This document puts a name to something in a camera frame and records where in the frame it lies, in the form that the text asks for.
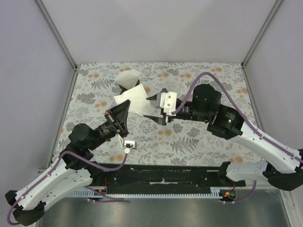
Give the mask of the green glass coffee dripper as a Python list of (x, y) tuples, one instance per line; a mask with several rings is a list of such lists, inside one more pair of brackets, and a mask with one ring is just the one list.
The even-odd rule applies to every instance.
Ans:
[[(137, 83), (135, 84), (135, 86), (139, 85), (140, 84), (140, 81), (138, 80)], [(120, 89), (121, 89), (121, 92), (120, 94), (123, 94), (125, 91), (127, 91), (128, 89), (126, 89), (125, 87), (119, 85)]]

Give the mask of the white paper coffee filter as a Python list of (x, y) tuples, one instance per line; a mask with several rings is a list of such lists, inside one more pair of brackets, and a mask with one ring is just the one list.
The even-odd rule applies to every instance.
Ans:
[(131, 69), (120, 72), (116, 78), (115, 82), (129, 90), (136, 86), (139, 77), (141, 76), (141, 72)]

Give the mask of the clear glass cup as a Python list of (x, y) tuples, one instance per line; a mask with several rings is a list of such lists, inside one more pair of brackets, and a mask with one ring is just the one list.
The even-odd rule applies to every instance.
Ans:
[(180, 100), (184, 100), (184, 97), (186, 96), (188, 92), (187, 86), (178, 85), (176, 88), (177, 98)]

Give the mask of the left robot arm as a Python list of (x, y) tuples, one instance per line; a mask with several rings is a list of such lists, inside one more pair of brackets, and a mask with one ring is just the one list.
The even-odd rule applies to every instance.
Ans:
[[(106, 110), (105, 122), (93, 129), (85, 123), (77, 124), (69, 135), (70, 143), (59, 157), (33, 182), (21, 190), (5, 194), (10, 209), (7, 223), (11, 226), (29, 226), (36, 223), (57, 201), (84, 186), (101, 185), (103, 172), (117, 171), (123, 167), (130, 148), (125, 146), (128, 135), (127, 117), (130, 100)], [(124, 158), (116, 167), (105, 167), (92, 161), (92, 151), (118, 136), (124, 148)]]

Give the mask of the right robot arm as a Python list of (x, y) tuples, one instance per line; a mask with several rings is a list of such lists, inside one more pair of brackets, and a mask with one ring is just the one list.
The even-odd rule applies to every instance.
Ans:
[(280, 190), (292, 191), (303, 184), (303, 151), (287, 148), (255, 128), (234, 108), (221, 104), (222, 94), (209, 84), (193, 89), (192, 101), (186, 101), (178, 113), (173, 113), (182, 101), (176, 93), (162, 89), (148, 97), (155, 101), (161, 116), (148, 116), (159, 125), (174, 119), (204, 122), (212, 135), (237, 143), (263, 158), (258, 163), (223, 162), (217, 173), (222, 186), (244, 186), (246, 181), (266, 181)]

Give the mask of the floral patterned table mat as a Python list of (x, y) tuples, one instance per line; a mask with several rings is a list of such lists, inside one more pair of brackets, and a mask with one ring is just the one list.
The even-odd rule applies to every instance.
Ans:
[[(242, 67), (238, 63), (183, 63), (183, 62), (85, 62), (78, 67), (69, 108), (62, 126), (53, 157), (68, 145), (73, 127), (85, 123), (96, 128), (105, 120), (104, 113), (116, 105), (114, 96), (121, 89), (116, 76), (125, 70), (142, 73), (140, 83), (148, 96), (161, 89), (176, 92), (178, 85), (189, 89), (202, 72), (213, 73), (224, 85), (236, 105), (251, 121), (255, 121)], [(201, 122), (174, 120), (159, 126), (150, 119), (129, 114), (128, 138), (138, 143), (130, 152), (129, 164), (219, 166), (224, 161), (254, 163), (260, 156), (224, 139), (213, 136)]]

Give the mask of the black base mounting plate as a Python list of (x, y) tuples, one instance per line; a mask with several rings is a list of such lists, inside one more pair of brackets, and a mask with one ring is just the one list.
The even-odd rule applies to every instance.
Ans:
[(211, 187), (245, 187), (244, 180), (233, 182), (219, 167), (123, 165), (119, 170), (102, 172), (91, 186), (105, 186), (109, 194), (199, 194)]

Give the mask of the aluminium rail frame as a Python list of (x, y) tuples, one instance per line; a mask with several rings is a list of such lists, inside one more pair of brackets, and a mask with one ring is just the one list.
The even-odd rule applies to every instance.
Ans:
[(77, 70), (78, 66), (75, 62), (75, 60), (73, 59), (70, 51), (68, 50), (68, 47), (66, 45), (66, 43), (64, 42), (56, 24), (54, 23), (50, 13), (48, 12), (44, 2), (42, 0), (34, 0), (34, 3), (36, 4), (37, 8), (39, 9), (39, 11), (41, 12), (46, 24), (48, 25), (48, 27), (50, 28), (53, 36), (55, 37), (59, 47), (61, 48), (61, 50), (64, 53), (65, 58), (67, 59), (67, 61), (69, 62), (70, 66), (72, 67), (72, 69), (74, 71)]

